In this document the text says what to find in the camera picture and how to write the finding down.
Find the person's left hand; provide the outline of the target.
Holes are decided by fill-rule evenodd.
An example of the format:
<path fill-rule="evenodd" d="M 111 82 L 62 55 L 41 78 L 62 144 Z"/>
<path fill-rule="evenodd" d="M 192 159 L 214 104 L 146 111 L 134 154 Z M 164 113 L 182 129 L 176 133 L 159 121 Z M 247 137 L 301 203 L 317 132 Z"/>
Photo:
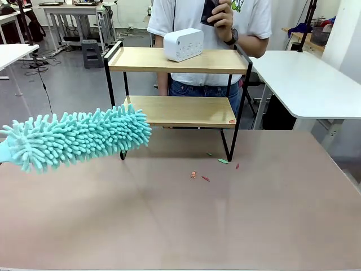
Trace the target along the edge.
<path fill-rule="evenodd" d="M 219 5 L 212 10 L 212 15 L 207 19 L 207 22 L 214 25 L 220 39 L 228 42 L 232 39 L 232 26 L 234 22 L 231 1 L 219 0 L 218 3 Z"/>

